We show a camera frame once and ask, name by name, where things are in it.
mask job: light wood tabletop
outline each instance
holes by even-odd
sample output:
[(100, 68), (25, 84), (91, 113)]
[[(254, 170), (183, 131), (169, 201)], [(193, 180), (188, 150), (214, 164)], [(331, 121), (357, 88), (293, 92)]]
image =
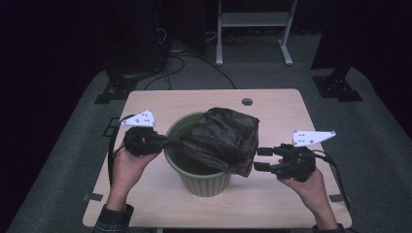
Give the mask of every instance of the light wood tabletop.
[[(242, 104), (249, 98), (251, 106)], [(220, 107), (235, 110), (259, 119), (258, 141), (263, 148), (291, 144), (293, 131), (315, 130), (300, 93), (295, 89), (216, 89), (133, 91), (121, 117), (152, 110), (155, 128), (165, 135), (180, 117)], [(124, 132), (119, 131), (115, 148)], [(339, 132), (331, 140), (339, 140)], [(322, 145), (309, 147), (322, 150)], [(255, 161), (278, 163), (279, 156), (256, 156)], [(317, 160), (323, 172), (328, 195), (340, 194), (330, 167)], [(93, 193), (103, 195), (101, 201), (90, 200), (84, 225), (93, 226), (109, 194), (107, 160)], [(268, 172), (254, 169), (248, 178), (232, 175), (226, 190), (214, 197), (198, 197), (184, 187), (178, 173), (161, 153), (146, 168), (142, 179), (133, 187), (128, 204), (135, 208), (130, 226), (159, 228), (307, 228), (316, 224), (311, 212), (297, 194)], [(344, 202), (330, 202), (338, 222), (352, 224)]]

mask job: black round hole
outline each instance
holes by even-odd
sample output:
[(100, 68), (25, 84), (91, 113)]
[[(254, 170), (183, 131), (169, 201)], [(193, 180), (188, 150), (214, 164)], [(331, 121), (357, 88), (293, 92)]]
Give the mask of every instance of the black round hole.
[(254, 103), (254, 101), (252, 101), (252, 99), (250, 99), (250, 98), (244, 98), (242, 100), (242, 104), (244, 106), (251, 106), (253, 103)]

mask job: sleeve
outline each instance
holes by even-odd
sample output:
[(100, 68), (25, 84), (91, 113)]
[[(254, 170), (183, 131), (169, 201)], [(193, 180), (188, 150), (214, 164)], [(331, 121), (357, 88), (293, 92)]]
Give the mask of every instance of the sleeve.
[(133, 211), (130, 205), (126, 205), (124, 212), (108, 210), (104, 205), (92, 233), (126, 233)]
[(343, 228), (342, 224), (338, 224), (339, 228), (335, 230), (318, 230), (318, 225), (314, 225), (312, 227), (313, 233), (345, 233), (345, 229)]

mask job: trash bag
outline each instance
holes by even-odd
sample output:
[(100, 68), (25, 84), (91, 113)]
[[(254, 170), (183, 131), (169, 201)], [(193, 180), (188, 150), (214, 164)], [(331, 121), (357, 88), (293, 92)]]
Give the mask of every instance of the trash bag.
[(182, 153), (206, 166), (248, 177), (258, 149), (256, 117), (213, 108), (188, 135), (180, 138)]

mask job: green trash can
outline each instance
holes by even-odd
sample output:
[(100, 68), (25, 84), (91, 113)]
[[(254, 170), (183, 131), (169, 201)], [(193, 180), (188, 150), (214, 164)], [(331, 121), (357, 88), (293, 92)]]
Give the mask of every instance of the green trash can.
[[(179, 118), (166, 133), (167, 137), (188, 135), (205, 113), (193, 113)], [(231, 174), (208, 167), (181, 153), (178, 148), (164, 150), (167, 162), (179, 174), (186, 189), (199, 197), (212, 197), (222, 193), (229, 184)]]

